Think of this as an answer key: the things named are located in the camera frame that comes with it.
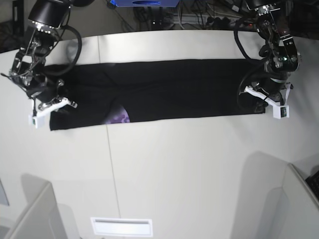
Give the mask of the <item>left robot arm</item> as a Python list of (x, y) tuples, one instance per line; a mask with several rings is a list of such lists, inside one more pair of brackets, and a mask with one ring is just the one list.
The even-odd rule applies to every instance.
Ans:
[[(248, 0), (246, 3), (251, 14), (236, 21), (234, 39), (242, 55), (255, 68), (243, 78), (238, 93), (252, 89), (270, 98), (280, 93), (289, 75), (298, 69), (300, 57), (286, 21), (284, 2)], [(259, 51), (260, 60), (250, 58), (239, 40), (239, 27), (246, 20), (253, 20), (258, 34), (265, 40)]]

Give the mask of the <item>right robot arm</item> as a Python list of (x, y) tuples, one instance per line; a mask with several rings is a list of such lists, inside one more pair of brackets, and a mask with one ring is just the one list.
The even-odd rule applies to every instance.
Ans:
[[(64, 82), (52, 81), (50, 77), (58, 77), (69, 72), (77, 63), (82, 51), (80, 33), (64, 21), (74, 5), (72, 0), (38, 0), (33, 6), (28, 20), (24, 40), (16, 53), (12, 67), (5, 76), (28, 98), (39, 100), (45, 108), (59, 110), (65, 105), (73, 108), (77, 104), (61, 93)], [(48, 71), (45, 67), (46, 57), (61, 40), (59, 30), (71, 31), (77, 38), (77, 52), (73, 61), (61, 71)]]

